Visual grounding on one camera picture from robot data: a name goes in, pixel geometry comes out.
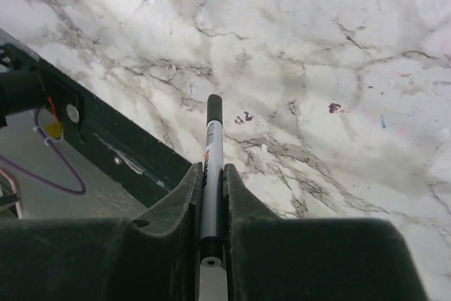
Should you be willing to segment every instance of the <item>black metal bracket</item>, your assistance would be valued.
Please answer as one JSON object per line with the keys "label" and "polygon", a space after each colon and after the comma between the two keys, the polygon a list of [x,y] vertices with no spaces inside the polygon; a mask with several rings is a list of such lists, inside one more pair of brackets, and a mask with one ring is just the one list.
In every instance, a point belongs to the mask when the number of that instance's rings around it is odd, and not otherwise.
{"label": "black metal bracket", "polygon": [[[14,44],[0,46],[0,50],[9,68],[8,73],[0,73],[0,122],[6,124],[2,118],[20,110],[45,106],[51,111],[47,101],[51,97],[63,124],[65,140],[146,207],[173,190],[191,166],[189,161],[44,59],[32,57]],[[42,86],[30,88],[30,81],[25,81],[25,77],[37,79]],[[13,86],[11,81],[6,83],[11,78],[17,79]],[[12,94],[8,95],[6,89],[12,87],[9,90]],[[24,104],[20,101],[21,105],[16,105],[20,109],[8,107],[11,106],[8,101],[28,98],[24,93],[29,92],[37,93],[37,99]],[[70,117],[68,105],[78,115],[76,122]]]}

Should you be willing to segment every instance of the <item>red wire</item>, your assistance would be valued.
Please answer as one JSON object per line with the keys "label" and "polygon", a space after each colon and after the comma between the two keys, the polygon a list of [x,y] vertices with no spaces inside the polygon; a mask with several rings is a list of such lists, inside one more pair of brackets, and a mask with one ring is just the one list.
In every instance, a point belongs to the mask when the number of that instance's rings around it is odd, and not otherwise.
{"label": "red wire", "polygon": [[51,97],[48,97],[48,98],[47,98],[47,100],[48,100],[48,101],[49,101],[49,103],[50,103],[50,106],[51,106],[51,111],[52,111],[52,113],[53,113],[53,115],[54,115],[54,117],[55,117],[56,121],[58,121],[58,122],[59,122],[59,119],[58,119],[58,114],[56,114],[56,108],[55,108],[55,105],[54,105],[54,102],[53,102],[53,100],[51,99]]}

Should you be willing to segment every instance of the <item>gray marble veining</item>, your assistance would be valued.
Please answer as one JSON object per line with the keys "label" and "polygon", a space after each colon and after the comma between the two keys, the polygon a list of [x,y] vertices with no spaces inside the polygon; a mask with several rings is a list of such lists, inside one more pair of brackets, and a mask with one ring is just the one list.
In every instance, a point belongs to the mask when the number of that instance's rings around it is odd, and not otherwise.
{"label": "gray marble veining", "polygon": [[451,295],[451,0],[0,0],[0,27],[281,216],[374,216]]}

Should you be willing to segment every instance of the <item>gray floor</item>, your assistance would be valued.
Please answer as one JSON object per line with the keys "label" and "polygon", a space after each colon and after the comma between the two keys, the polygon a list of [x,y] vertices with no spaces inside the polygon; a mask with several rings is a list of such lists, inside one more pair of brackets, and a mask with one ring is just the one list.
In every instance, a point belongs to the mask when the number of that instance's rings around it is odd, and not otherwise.
{"label": "gray floor", "polygon": [[[42,112],[42,123],[52,117]],[[113,182],[99,169],[80,156],[69,144],[56,146],[73,165],[87,186],[81,197],[68,195],[37,184],[19,173],[9,170],[16,178],[23,198],[24,217],[28,219],[83,218],[99,216],[125,216],[133,218],[145,208],[129,195],[120,184]],[[0,154],[29,171],[60,185],[77,190],[77,184],[66,167],[55,157],[42,139],[32,131],[30,112],[8,117],[8,127],[0,129]],[[227,300],[224,270],[201,269],[200,300]]]}

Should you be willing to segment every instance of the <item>red stain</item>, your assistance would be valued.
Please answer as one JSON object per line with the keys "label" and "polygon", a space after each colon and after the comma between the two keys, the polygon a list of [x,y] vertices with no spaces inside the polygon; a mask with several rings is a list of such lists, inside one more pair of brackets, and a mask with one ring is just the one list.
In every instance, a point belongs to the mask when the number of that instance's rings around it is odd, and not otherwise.
{"label": "red stain", "polygon": [[330,104],[329,105],[329,113],[337,113],[338,109],[341,109],[341,105],[340,104]]}

